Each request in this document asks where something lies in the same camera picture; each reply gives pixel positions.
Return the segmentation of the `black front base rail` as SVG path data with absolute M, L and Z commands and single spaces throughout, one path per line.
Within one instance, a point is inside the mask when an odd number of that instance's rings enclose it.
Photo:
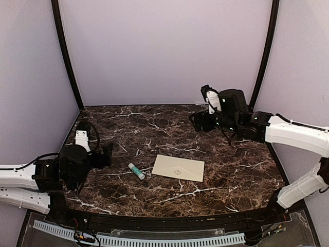
M 92 213 L 70 208 L 52 210 L 50 215 L 42 215 L 28 210 L 23 221 L 21 232 L 32 226 L 34 218 L 49 220 L 51 216 L 62 225 L 74 225 L 71 218 L 78 222 L 78 229 L 95 232 L 110 232 L 114 229 L 134 231 L 188 231 L 188 230 L 210 230 L 224 228 L 227 231 L 258 231 L 262 226 L 268 224 L 286 222 L 293 226 L 302 225 L 310 230 L 313 227 L 305 202 L 298 202 L 286 214 L 286 220 L 282 214 L 276 219 L 267 218 L 266 209 L 254 209 L 239 213 L 228 213 L 212 216 L 199 217 L 134 217 L 115 216 L 109 214 Z

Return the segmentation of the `black enclosure frame post right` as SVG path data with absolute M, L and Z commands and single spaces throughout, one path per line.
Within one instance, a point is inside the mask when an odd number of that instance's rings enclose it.
M 277 24 L 277 18 L 278 18 L 278 13 L 279 13 L 279 5 L 280 1 L 279 0 L 273 0 L 271 4 L 271 12 L 270 12 L 270 18 L 269 18 L 269 24 L 268 24 L 268 30 L 267 30 L 267 35 L 266 35 L 266 40 L 265 40 L 265 45 L 264 45 L 264 50 L 262 54 L 262 59 L 258 71 L 258 75 L 255 81 L 255 85 L 252 91 L 251 99 L 249 102 L 249 106 L 254 109 L 260 90 L 261 86 L 263 83 L 263 79 L 265 76 L 271 48 L 272 48 L 272 42 L 273 38 L 275 35 L 275 29 L 276 29 L 276 24 Z

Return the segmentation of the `green white glue stick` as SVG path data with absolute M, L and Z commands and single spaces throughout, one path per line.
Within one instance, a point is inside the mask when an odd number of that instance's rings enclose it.
M 143 180 L 145 178 L 144 173 L 139 170 L 133 163 L 129 163 L 128 167 L 135 175 L 139 177 L 140 180 Z

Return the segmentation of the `black enclosure frame post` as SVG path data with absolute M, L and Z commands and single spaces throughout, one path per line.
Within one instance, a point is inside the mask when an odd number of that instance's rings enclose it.
M 68 52 L 68 47 L 66 44 L 64 27 L 61 18 L 61 12 L 60 12 L 60 2 L 58 0 L 51 0 L 51 7 L 52 7 L 53 19 L 56 27 L 57 37 L 60 45 L 60 50 L 65 65 L 65 69 L 68 75 L 70 87 L 72 89 L 78 109 L 79 111 L 82 111 L 84 109 L 84 104 L 78 89 L 77 81 L 74 75 L 74 70 L 70 60 L 70 55 Z
M 272 48 L 272 42 L 273 38 L 275 35 L 275 29 L 276 29 L 276 24 L 277 24 L 277 18 L 278 18 L 278 13 L 279 13 L 279 5 L 280 1 L 279 0 L 273 0 L 271 4 L 271 12 L 270 12 L 270 18 L 269 18 L 269 24 L 268 24 L 268 30 L 267 30 L 267 35 L 266 35 L 266 40 L 265 40 L 265 45 L 264 45 L 264 50 L 262 54 L 262 59 L 258 71 L 258 75 L 255 81 L 255 85 L 252 91 L 251 99 L 249 102 L 249 106 L 254 109 L 260 90 L 261 86 L 263 83 L 263 79 L 265 76 L 271 48 Z

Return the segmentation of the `black enclosure frame post left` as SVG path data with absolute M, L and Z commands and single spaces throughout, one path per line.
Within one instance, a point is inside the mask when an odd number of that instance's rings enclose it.
M 78 109 L 79 111 L 82 111 L 84 109 L 84 104 L 78 89 L 77 81 L 74 75 L 74 70 L 70 60 L 70 55 L 68 52 L 68 47 L 66 44 L 64 27 L 61 18 L 61 12 L 60 12 L 60 2 L 58 0 L 51 0 L 51 7 L 52 7 L 53 19 L 56 27 L 57 37 L 60 45 L 60 50 L 65 65 L 65 69 L 68 75 L 70 87 L 72 89 Z

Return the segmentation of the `cream paper envelope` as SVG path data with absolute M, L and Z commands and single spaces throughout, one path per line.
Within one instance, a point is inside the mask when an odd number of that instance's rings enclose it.
M 152 174 L 163 177 L 203 182 L 204 161 L 157 155 Z

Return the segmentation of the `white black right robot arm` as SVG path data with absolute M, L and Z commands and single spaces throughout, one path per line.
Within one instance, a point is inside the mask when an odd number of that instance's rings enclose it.
M 328 189 L 328 128 L 295 122 L 280 114 L 253 112 L 247 105 L 244 92 L 228 89 L 218 92 L 208 85 L 201 93 L 208 104 L 207 111 L 193 113 L 189 120 L 197 132 L 219 129 L 224 135 L 259 143 L 283 144 L 307 150 L 321 156 L 319 163 L 308 173 L 287 185 L 272 196 L 262 218 L 274 223 L 282 210 L 318 190 Z

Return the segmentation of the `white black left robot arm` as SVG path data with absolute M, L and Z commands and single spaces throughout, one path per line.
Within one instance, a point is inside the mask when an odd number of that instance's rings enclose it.
M 52 215 L 61 224 L 69 224 L 72 212 L 66 208 L 61 191 L 80 193 L 92 169 L 112 163 L 113 145 L 101 152 L 87 151 L 81 145 L 61 148 L 58 153 L 38 156 L 28 164 L 1 166 L 1 202 L 19 208 Z

